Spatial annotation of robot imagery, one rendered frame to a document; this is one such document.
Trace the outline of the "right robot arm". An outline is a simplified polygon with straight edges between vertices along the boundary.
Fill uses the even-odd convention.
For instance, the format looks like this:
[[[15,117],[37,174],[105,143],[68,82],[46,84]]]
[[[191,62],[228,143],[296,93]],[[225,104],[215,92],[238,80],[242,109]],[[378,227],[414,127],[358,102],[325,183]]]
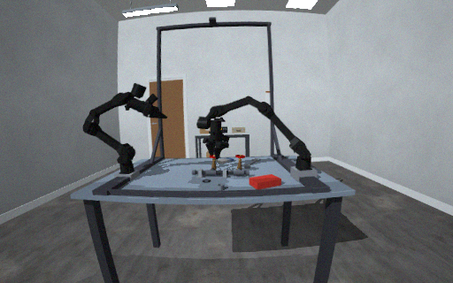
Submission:
[[[146,87],[134,83],[134,86],[132,88],[131,92],[126,92],[126,93],[118,93],[116,94],[109,102],[104,103],[95,109],[91,110],[89,112],[88,117],[85,119],[84,125],[83,125],[83,131],[86,134],[90,134],[93,136],[96,136],[99,138],[101,141],[105,142],[109,146],[111,146],[113,149],[117,150],[119,154],[119,158],[117,159],[118,163],[123,163],[119,164],[120,166],[120,173],[119,174],[130,174],[131,172],[134,172],[134,164],[133,164],[133,158],[135,156],[135,149],[133,146],[130,146],[128,143],[121,144],[120,142],[116,141],[114,138],[109,136],[107,133],[105,133],[101,127],[99,126],[99,117],[101,114],[121,105],[125,105],[126,111],[129,111],[129,109],[134,109],[136,110],[138,103],[141,100],[138,100],[134,97],[137,98],[142,98],[144,93],[145,93]],[[132,94],[132,95],[131,95]],[[94,122],[92,122],[94,120]],[[131,158],[131,159],[129,159]],[[128,160],[129,159],[129,160]]]

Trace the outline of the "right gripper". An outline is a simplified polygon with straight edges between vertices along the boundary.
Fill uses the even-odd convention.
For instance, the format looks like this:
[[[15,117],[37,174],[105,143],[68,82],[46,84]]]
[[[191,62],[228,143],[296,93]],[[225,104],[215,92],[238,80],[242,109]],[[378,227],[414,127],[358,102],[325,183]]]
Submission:
[[[156,108],[155,107],[156,106],[153,106],[151,104],[145,104],[143,101],[140,101],[137,105],[136,110],[138,112],[141,112],[143,114],[143,116],[145,116],[147,118],[167,119],[167,116],[165,114],[163,114],[162,112],[160,112],[158,107],[156,107]]]

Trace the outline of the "grey metal frame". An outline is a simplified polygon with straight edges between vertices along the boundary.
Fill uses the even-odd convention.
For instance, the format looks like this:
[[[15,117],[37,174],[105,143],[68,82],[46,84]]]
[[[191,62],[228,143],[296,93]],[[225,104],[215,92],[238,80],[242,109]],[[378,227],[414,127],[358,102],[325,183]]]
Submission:
[[[272,37],[271,37],[271,24],[272,22],[255,22],[255,21],[238,21],[238,22],[216,22],[216,25],[210,23],[195,23],[157,27],[157,107],[162,112],[162,96],[161,96],[161,31],[200,28],[200,27],[267,27],[267,41],[268,41],[268,58],[269,58],[269,80],[270,80],[270,106],[274,111],[273,100],[273,54],[272,54]],[[160,138],[160,139],[159,139]],[[154,163],[155,155],[157,152],[157,145],[159,142],[160,156],[165,158],[164,151],[164,137],[163,137],[163,120],[158,119],[157,137],[152,150],[150,164]],[[280,146],[278,143],[277,134],[275,131],[274,123],[271,121],[271,156],[274,154],[274,143],[277,151],[278,160],[282,160],[280,153]]]

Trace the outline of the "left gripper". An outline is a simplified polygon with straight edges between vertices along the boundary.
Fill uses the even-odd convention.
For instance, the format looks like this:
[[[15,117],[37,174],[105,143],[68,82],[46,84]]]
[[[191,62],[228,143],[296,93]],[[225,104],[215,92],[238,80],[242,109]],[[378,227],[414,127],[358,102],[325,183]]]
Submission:
[[[216,159],[219,159],[219,155],[222,149],[229,148],[228,142],[220,141],[220,136],[222,135],[221,130],[211,130],[210,138],[204,138],[203,143],[206,143],[206,147],[210,155],[215,154]]]

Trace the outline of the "red rectangular block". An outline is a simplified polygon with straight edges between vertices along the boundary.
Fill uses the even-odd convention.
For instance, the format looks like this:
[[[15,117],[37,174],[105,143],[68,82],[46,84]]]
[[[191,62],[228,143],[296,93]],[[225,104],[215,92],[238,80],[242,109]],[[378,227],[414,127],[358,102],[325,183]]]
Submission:
[[[250,185],[255,189],[281,186],[281,179],[269,174],[250,178]]]

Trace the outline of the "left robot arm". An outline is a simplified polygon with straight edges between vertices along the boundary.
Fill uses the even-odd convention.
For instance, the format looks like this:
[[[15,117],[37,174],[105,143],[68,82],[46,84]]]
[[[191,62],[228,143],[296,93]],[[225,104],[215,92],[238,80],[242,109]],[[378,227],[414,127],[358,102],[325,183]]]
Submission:
[[[296,160],[296,169],[299,171],[308,171],[311,169],[311,153],[307,150],[304,142],[300,141],[296,136],[294,136],[288,128],[283,124],[283,122],[275,115],[271,106],[266,102],[259,102],[258,100],[252,98],[251,96],[246,96],[240,100],[211,107],[209,114],[206,117],[199,117],[196,122],[197,128],[200,129],[209,129],[211,130],[221,130],[221,122],[226,122],[223,118],[216,119],[228,113],[229,111],[241,108],[246,104],[257,108],[257,110],[270,119],[274,125],[285,135],[289,140],[289,147],[299,155]],[[214,109],[215,108],[215,109]],[[211,120],[214,119],[214,120]]]

